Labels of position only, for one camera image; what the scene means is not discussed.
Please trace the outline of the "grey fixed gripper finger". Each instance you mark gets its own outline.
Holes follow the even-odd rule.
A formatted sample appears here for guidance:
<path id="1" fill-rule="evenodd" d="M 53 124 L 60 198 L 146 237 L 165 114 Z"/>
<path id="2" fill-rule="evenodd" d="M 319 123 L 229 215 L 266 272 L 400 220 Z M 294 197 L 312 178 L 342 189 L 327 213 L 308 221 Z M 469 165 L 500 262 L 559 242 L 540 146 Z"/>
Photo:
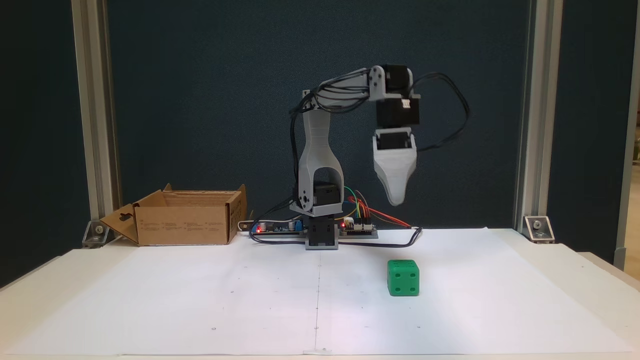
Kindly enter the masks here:
<path id="1" fill-rule="evenodd" d="M 415 169 L 415 162 L 375 162 L 375 173 L 393 207 L 404 203 L 407 184 Z"/>

